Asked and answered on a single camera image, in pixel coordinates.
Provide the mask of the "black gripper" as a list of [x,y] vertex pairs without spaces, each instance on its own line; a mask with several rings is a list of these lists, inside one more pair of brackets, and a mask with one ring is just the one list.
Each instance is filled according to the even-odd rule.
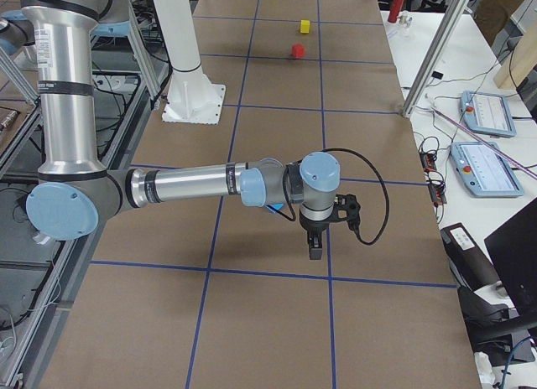
[[306,231],[309,259],[322,258],[322,233],[331,223],[347,221],[347,197],[337,194],[333,203],[324,210],[313,210],[305,204],[300,205],[300,225]]

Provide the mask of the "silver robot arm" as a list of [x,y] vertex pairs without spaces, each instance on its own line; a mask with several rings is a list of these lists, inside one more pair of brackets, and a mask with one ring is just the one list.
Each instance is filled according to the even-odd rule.
[[186,169],[111,171],[97,157],[91,33],[126,28],[129,0],[21,0],[33,25],[45,160],[26,199],[32,225],[58,241],[91,234],[127,210],[151,203],[237,195],[246,206],[286,204],[307,233],[309,254],[322,255],[332,223],[359,222],[353,195],[338,193],[340,165],[315,152],[282,164],[266,158]]

